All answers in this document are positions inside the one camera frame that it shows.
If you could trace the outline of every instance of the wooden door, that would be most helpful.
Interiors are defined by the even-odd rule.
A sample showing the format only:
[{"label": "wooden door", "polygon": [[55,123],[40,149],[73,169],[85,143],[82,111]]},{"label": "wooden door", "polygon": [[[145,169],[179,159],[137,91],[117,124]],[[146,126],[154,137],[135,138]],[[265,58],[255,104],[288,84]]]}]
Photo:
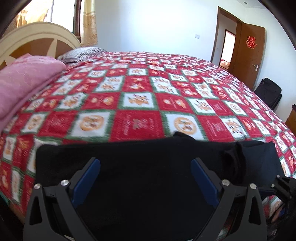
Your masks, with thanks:
[{"label": "wooden door", "polygon": [[238,50],[234,50],[237,56],[235,56],[234,66],[230,73],[252,90],[261,66],[265,28],[242,23],[238,39]]}]

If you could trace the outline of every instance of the ceiling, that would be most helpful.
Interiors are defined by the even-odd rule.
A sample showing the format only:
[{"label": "ceiling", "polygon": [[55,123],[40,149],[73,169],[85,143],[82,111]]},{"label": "ceiling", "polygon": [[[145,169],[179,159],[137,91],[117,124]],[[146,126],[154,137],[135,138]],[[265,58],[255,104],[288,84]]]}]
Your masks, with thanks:
[{"label": "ceiling", "polygon": [[258,0],[237,0],[244,7],[252,7],[252,8],[265,8]]}]

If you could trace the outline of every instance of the beige curtain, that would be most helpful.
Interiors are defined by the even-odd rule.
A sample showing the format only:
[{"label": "beige curtain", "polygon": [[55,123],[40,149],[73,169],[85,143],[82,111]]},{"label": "beige curtain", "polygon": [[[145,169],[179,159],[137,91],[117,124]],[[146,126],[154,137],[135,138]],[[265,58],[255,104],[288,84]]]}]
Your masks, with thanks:
[{"label": "beige curtain", "polygon": [[32,0],[10,23],[3,36],[10,31],[28,23],[43,22],[52,0]]},{"label": "beige curtain", "polygon": [[80,14],[81,46],[88,47],[98,43],[96,31],[95,0],[82,0]]}]

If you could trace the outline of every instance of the wooden cabinet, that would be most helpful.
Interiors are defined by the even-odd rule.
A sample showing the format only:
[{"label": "wooden cabinet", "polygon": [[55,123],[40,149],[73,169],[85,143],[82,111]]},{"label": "wooden cabinet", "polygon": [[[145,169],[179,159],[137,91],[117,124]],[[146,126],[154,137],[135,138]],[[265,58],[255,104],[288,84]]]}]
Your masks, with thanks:
[{"label": "wooden cabinet", "polygon": [[290,116],[288,117],[288,119],[286,121],[286,125],[287,125],[287,127],[289,127],[289,129],[296,136],[296,105],[293,105]]}]

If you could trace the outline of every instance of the pink blanket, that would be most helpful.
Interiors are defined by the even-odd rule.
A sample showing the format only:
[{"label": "pink blanket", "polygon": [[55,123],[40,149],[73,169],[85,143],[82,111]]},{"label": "pink blanket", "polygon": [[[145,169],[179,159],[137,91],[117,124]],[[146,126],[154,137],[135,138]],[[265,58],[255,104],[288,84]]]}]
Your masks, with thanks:
[{"label": "pink blanket", "polygon": [[0,131],[34,94],[42,90],[51,77],[65,70],[61,61],[47,56],[25,54],[0,71]]}]

